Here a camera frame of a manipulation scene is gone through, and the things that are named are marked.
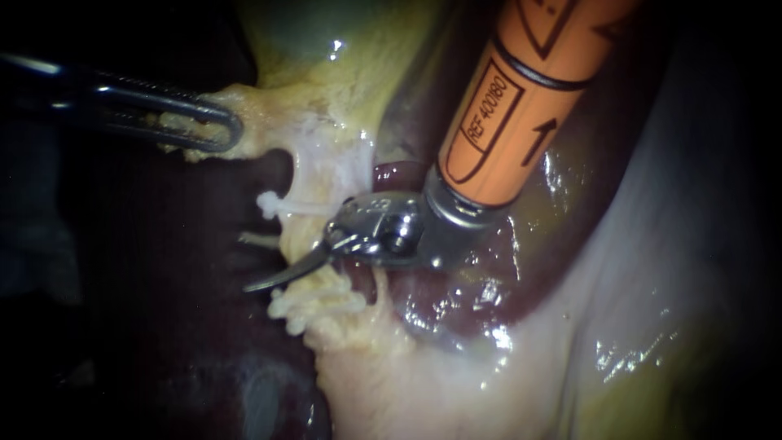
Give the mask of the right arm instrument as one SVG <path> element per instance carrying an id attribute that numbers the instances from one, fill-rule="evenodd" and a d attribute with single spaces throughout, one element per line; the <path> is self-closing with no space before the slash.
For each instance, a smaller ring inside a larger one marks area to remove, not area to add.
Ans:
<path id="1" fill-rule="evenodd" d="M 421 191 L 381 191 L 343 203 L 323 241 L 336 257 L 387 268 L 450 271 L 507 215 L 457 194 L 437 166 Z"/>

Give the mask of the left arm instrument jaw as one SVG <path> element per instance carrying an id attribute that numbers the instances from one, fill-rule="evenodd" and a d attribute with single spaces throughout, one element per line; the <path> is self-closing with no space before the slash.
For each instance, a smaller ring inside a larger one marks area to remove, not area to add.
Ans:
<path id="1" fill-rule="evenodd" d="M 240 140 L 238 115 L 188 90 L 98 72 L 91 86 L 97 126 L 109 133 L 201 152 L 226 152 Z"/>

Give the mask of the right arm instrument jaw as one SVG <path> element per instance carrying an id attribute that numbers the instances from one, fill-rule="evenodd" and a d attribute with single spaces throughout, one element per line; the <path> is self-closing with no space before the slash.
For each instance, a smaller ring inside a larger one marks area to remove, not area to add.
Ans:
<path id="1" fill-rule="evenodd" d="M 244 293 L 257 293 L 274 288 L 279 288 L 297 279 L 303 278 L 329 263 L 332 249 L 325 242 L 320 242 L 303 258 L 294 262 L 291 266 L 279 273 L 252 281 L 242 287 Z"/>
<path id="2" fill-rule="evenodd" d="M 237 242 L 258 248 L 279 249 L 280 237 L 278 235 L 263 235 L 251 231 L 243 231 L 239 233 Z"/>

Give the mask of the left arm instrument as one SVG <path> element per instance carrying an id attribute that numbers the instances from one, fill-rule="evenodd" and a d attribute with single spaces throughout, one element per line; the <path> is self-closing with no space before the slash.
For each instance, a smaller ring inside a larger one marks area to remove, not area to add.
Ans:
<path id="1" fill-rule="evenodd" d="M 86 66 L 1 53 L 1 115 L 100 126 L 99 83 L 98 73 Z"/>

